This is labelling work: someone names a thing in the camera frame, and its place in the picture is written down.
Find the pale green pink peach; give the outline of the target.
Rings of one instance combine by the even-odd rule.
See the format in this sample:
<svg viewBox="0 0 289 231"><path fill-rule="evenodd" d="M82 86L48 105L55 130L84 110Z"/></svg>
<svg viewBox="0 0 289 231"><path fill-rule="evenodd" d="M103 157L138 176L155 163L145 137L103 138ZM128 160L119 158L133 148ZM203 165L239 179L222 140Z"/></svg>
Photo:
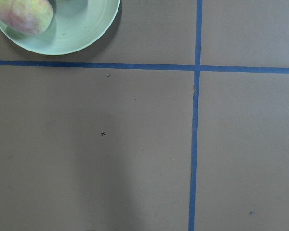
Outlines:
<svg viewBox="0 0 289 231"><path fill-rule="evenodd" d="M18 32L42 34L52 19L53 8L47 0L0 0L0 20Z"/></svg>

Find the light green plate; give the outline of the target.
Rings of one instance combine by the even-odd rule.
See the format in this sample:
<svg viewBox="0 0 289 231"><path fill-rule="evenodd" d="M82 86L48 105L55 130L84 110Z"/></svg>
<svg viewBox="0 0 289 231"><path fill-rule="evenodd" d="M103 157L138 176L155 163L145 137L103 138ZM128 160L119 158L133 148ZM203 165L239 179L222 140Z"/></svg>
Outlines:
<svg viewBox="0 0 289 231"><path fill-rule="evenodd" d="M26 35L0 20L0 30L21 48L43 55L64 55L96 42L113 23L119 0L51 0L53 19L40 35Z"/></svg>

